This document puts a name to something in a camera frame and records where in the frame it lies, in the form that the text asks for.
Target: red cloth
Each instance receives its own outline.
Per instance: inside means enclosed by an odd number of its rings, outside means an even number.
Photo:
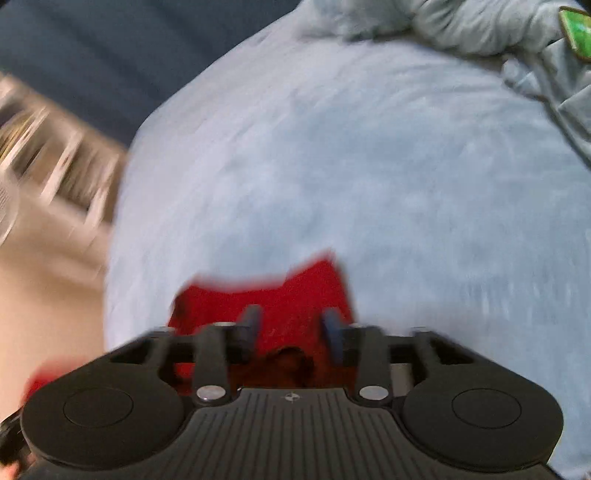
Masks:
[[[60,378],[74,371],[85,363],[86,360],[81,358],[69,358],[66,360],[52,360],[50,362],[45,362],[35,371],[34,375],[29,378],[25,386],[22,403],[24,404],[41,387],[44,387],[49,382],[53,382],[56,378]]]
[[[262,307],[256,358],[249,365],[230,369],[235,388],[329,387],[350,384],[350,369],[331,365],[322,338],[320,314],[325,308],[340,310],[352,322],[347,294],[331,256],[325,255],[288,275],[284,281],[246,285],[202,281],[188,286],[174,302],[168,323],[178,335],[190,335],[209,323],[237,321],[249,305]],[[179,365],[177,374],[188,381],[192,365]],[[37,390],[48,381],[46,372],[33,377]]]

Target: beige floor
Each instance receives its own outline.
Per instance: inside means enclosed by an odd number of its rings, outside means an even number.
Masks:
[[[103,351],[102,293],[58,278],[22,252],[0,248],[0,420],[51,359]]]

